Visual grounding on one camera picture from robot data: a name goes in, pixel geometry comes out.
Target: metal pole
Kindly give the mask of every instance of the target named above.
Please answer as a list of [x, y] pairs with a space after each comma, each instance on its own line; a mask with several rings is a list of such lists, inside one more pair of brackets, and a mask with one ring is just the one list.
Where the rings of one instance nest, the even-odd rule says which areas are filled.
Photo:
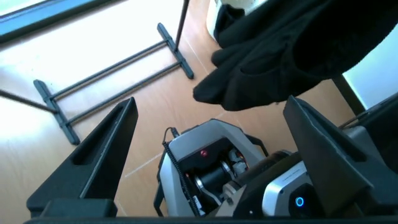
[[156, 44], [154, 44], [154, 45], [152, 45], [152, 46], [150, 46], [150, 47], [148, 47], [148, 48], [146, 48], [144, 50], [141, 50], [140, 52], [138, 52], [138, 53], [136, 53], [136, 54], [134, 54], [134, 55], [132, 55], [132, 56], [130, 56], [128, 58], [125, 58], [124, 60], [122, 60], [122, 61], [120, 61], [118, 63], [115, 63], [114, 65], [111, 65], [108, 68], [105, 68], [105, 69], [95, 73], [94, 75], [90, 75], [89, 77], [87, 77], [87, 78], [85, 78], [85, 79], [83, 79], [81, 81], [78, 81], [77, 83], [75, 83], [75, 84], [73, 84], [71, 86], [68, 86], [68, 87], [64, 88], [63, 90], [61, 90], [61, 91], [59, 91], [57, 93], [54, 93], [52, 96], [50, 96], [50, 99], [54, 99], [54, 98], [56, 98], [56, 97], [58, 97], [58, 96], [60, 96], [60, 95], [62, 95], [64, 93], [66, 93], [66, 92], [68, 92], [68, 91], [70, 91], [70, 90], [72, 90], [72, 89], [74, 89], [74, 88], [76, 88], [76, 87], [78, 87], [78, 86], [90, 81], [93, 78], [101, 76], [102, 74], [104, 74], [106, 72], [109, 72], [110, 70], [112, 70], [112, 69], [114, 69], [114, 68], [116, 68], [118, 66], [121, 66], [122, 64], [127, 63], [128, 61], [130, 61], [130, 60], [132, 60], [132, 59], [134, 59], [134, 58], [136, 58], [136, 57], [138, 57], [138, 56], [140, 56], [140, 55], [142, 55], [142, 54], [144, 54], [144, 53], [146, 53], [146, 52], [148, 52], [150, 50], [153, 50], [156, 47], [159, 47], [160, 45], [162, 45], [162, 44], [164, 44], [166, 42], [167, 42], [166, 40], [160, 41], [159, 43], [156, 43]]
[[189, 0], [184, 0], [184, 4], [182, 6], [182, 12], [180, 17], [180, 24], [178, 25], [177, 37], [175, 38], [175, 48], [174, 51], [178, 50], [178, 45], [181, 39], [182, 28], [184, 27], [185, 17], [187, 16]]
[[0, 90], [0, 96], [3, 96], [5, 98], [9, 98], [10, 100], [18, 101], [20, 103], [23, 103], [23, 104], [26, 104], [26, 105], [29, 105], [29, 106], [33, 106], [33, 107], [36, 107], [38, 109], [45, 110], [45, 111], [48, 111], [48, 112], [51, 112], [51, 113], [54, 113], [54, 114], [58, 113], [58, 111], [53, 109], [53, 108], [49, 108], [48, 106], [41, 105], [40, 103], [36, 103], [36, 102], [30, 101], [30, 100], [28, 100], [26, 98], [14, 95], [12, 93], [8, 93], [8, 92], [3, 91], [3, 90]]
[[135, 89], [135, 88], [137, 88], [137, 87], [139, 87], [139, 86], [141, 86], [141, 85], [143, 85], [143, 84], [145, 84], [145, 83], [147, 83], [147, 82], [152, 81], [153, 79], [157, 78], [157, 76], [161, 75], [162, 73], [167, 72], [168, 70], [173, 69], [173, 68], [179, 66], [180, 63], [181, 63], [181, 62], [175, 62], [175, 63], [173, 63], [172, 65], [169, 65], [168, 67], [163, 68], [162, 70], [156, 72], [155, 74], [153, 74], [153, 75], [151, 75], [151, 76], [149, 76], [149, 77], [147, 77], [147, 78], [145, 78], [145, 79], [143, 79], [143, 80], [141, 80], [141, 81], [135, 83], [134, 85], [130, 86], [129, 88], [127, 88], [127, 89], [125, 89], [125, 90], [123, 90], [122, 92], [120, 92], [120, 93], [118, 93], [118, 94], [116, 94], [116, 95], [114, 95], [114, 96], [108, 98], [107, 100], [104, 100], [104, 101], [102, 101], [101, 103], [98, 103], [97, 105], [93, 106], [92, 108], [90, 108], [90, 109], [88, 109], [88, 110], [86, 110], [86, 111], [84, 111], [84, 112], [82, 112], [82, 113], [80, 113], [80, 114], [74, 116], [73, 118], [71, 118], [71, 119], [67, 122], [67, 124], [72, 124], [72, 123], [74, 123], [75, 121], [79, 120], [80, 118], [82, 118], [82, 117], [84, 117], [84, 116], [90, 114], [91, 112], [93, 112], [93, 111], [95, 111], [95, 110], [98, 110], [99, 108], [105, 106], [106, 104], [108, 104], [109, 102], [111, 102], [111, 101], [113, 101], [113, 100], [119, 98], [120, 96], [123, 96], [124, 94], [130, 92], [131, 90], [133, 90], [133, 89]]

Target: wooden floor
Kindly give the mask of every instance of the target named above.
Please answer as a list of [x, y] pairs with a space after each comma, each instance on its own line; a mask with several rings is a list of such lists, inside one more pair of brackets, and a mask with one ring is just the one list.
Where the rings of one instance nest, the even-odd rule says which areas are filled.
[[[192, 88], [215, 68], [210, 56], [218, 46], [205, 27], [208, 3], [192, 0], [180, 44], [195, 79], [178, 69], [125, 96], [136, 98], [139, 119], [115, 199], [120, 216], [155, 215], [155, 175], [168, 126], [183, 131], [218, 118], [261, 138], [270, 152], [296, 150], [283, 103], [230, 113], [192, 98]], [[54, 93], [161, 40], [158, 22], [175, 36], [181, 6], [182, 1], [123, 1], [7, 44], [0, 51], [0, 89], [41, 103], [33, 80], [43, 80]], [[60, 106], [71, 118], [174, 61], [164, 48], [63, 98]], [[301, 98], [335, 124], [353, 116], [331, 81]], [[116, 103], [76, 124], [79, 137], [84, 139]], [[51, 114], [4, 98], [0, 108], [0, 223], [22, 223], [29, 219], [27, 198], [75, 147]]]

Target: hose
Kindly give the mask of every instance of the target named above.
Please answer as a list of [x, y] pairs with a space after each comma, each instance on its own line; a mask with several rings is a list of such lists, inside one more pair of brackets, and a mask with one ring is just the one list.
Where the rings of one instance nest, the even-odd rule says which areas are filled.
[[182, 171], [181, 171], [180, 164], [178, 164], [178, 162], [177, 162], [177, 160], [175, 159], [175, 157], [174, 157], [172, 151], [170, 150], [170, 148], [169, 148], [169, 142], [166, 142], [166, 134], [167, 134], [167, 131], [168, 131], [168, 130], [171, 130], [171, 131], [172, 131], [173, 136], [175, 136], [175, 137], [178, 136], [178, 132], [177, 132], [177, 129], [176, 129], [176, 128], [167, 128], [166, 131], [164, 132], [164, 138], [163, 138], [162, 145], [163, 145], [163, 147], [164, 147], [165, 152], [166, 152], [167, 155], [170, 157], [170, 160], [172, 161], [173, 166], [174, 166], [175, 169], [177, 170], [178, 176], [180, 176], [182, 190], [185, 192], [185, 195], [186, 195], [187, 198], [188, 198], [188, 202], [189, 202], [189, 204], [190, 204], [190, 206], [191, 206], [191, 209], [192, 209], [192, 211], [193, 211], [193, 214], [194, 214], [195, 216], [200, 216], [200, 213], [199, 213], [199, 209], [198, 209], [198, 207], [197, 207], [197, 204], [195, 203], [195, 201], [194, 201], [194, 199], [193, 199], [191, 193], [190, 193], [189, 190], [188, 190], [188, 185], [187, 185], [187, 182], [185, 181], [185, 176], [184, 176], [184, 174], [183, 174]]

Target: glowing power button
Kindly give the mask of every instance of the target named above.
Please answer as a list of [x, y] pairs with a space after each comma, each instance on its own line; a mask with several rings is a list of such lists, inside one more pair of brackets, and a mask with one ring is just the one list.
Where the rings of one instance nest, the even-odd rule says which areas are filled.
[[296, 198], [296, 206], [302, 207], [304, 205], [304, 198], [302, 197], [297, 197]]

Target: metal rack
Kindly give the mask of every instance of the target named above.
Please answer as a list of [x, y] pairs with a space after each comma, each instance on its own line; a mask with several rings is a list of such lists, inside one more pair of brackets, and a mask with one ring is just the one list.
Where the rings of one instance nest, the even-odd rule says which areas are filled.
[[[21, 103], [25, 103], [30, 106], [34, 106], [41, 110], [51, 112], [54, 115], [55, 119], [57, 120], [58, 124], [60, 125], [62, 131], [67, 136], [70, 143], [74, 144], [74, 145], [78, 145], [80, 143], [80, 139], [77, 136], [76, 132], [72, 128], [72, 125], [74, 123], [76, 123], [77, 121], [98, 111], [100, 108], [102, 108], [102, 107], [106, 106], [107, 104], [109, 104], [110, 102], [120, 98], [121, 96], [125, 95], [126, 93], [133, 91], [137, 87], [139, 87], [141, 85], [145, 85], [146, 83], [149, 83], [151, 81], [154, 81], [155, 79], [159, 78], [161, 75], [163, 75], [167, 72], [170, 72], [178, 67], [181, 67], [183, 69], [183, 71], [185, 72], [185, 74], [187, 75], [187, 77], [189, 79], [193, 78], [192, 69], [190, 68], [189, 64], [187, 63], [187, 61], [185, 60], [185, 58], [183, 57], [183, 55], [181, 54], [181, 52], [178, 49], [178, 45], [179, 45], [180, 39], [181, 39], [183, 25], [185, 22], [185, 17], [187, 15], [187, 11], [188, 11], [188, 4], [189, 4], [189, 0], [184, 0], [183, 7], [182, 7], [182, 13], [181, 13], [181, 17], [180, 17], [180, 23], [178, 25], [177, 38], [176, 38], [175, 42], [174, 42], [173, 38], [167, 32], [166, 28], [163, 26], [163, 24], [159, 23], [157, 25], [157, 30], [159, 31], [159, 34], [162, 36], [163, 40], [161, 40], [160, 42], [158, 42], [144, 50], [141, 50], [140, 52], [138, 52], [128, 58], [125, 58], [124, 60], [122, 60], [118, 63], [115, 63], [114, 65], [111, 65], [111, 66], [103, 69], [102, 71], [99, 71], [93, 75], [90, 75], [89, 77], [87, 77], [81, 81], [78, 81], [77, 83], [75, 83], [71, 86], [64, 88], [63, 90], [60, 90], [54, 94], [51, 94], [51, 92], [49, 91], [49, 89], [47, 88], [46, 84], [43, 81], [34, 80], [34, 82], [33, 82], [34, 86], [36, 87], [37, 91], [39, 91], [40, 95], [42, 96], [42, 98], [47, 106], [38, 104], [36, 102], [30, 101], [28, 99], [25, 99], [20, 96], [16, 96], [16, 95], [13, 95], [11, 93], [7, 93], [7, 92], [1, 91], [1, 90], [0, 90], [0, 96], [19, 101]], [[174, 54], [174, 57], [177, 59], [177, 62], [169, 65], [168, 67], [163, 68], [162, 70], [150, 75], [149, 77], [139, 81], [138, 83], [135, 83], [134, 85], [126, 88], [125, 90], [109, 97], [108, 99], [102, 101], [101, 103], [98, 103], [97, 105], [89, 108], [88, 110], [86, 110], [84, 112], [81, 112], [80, 114], [78, 114], [70, 119], [68, 119], [64, 115], [63, 111], [61, 110], [61, 108], [58, 105], [58, 99], [61, 96], [70, 94], [72, 90], [75, 90], [79, 87], [82, 87], [84, 85], [87, 85], [87, 84], [93, 82], [94, 80], [101, 77], [105, 73], [109, 73], [110, 71], [113, 71], [115, 68], [118, 68], [121, 65], [125, 65], [127, 63], [132, 63], [144, 56], [148, 56], [152, 52], [159, 50], [161, 47], [165, 47], [165, 46], [167, 46], [171, 50], [171, 52]]]

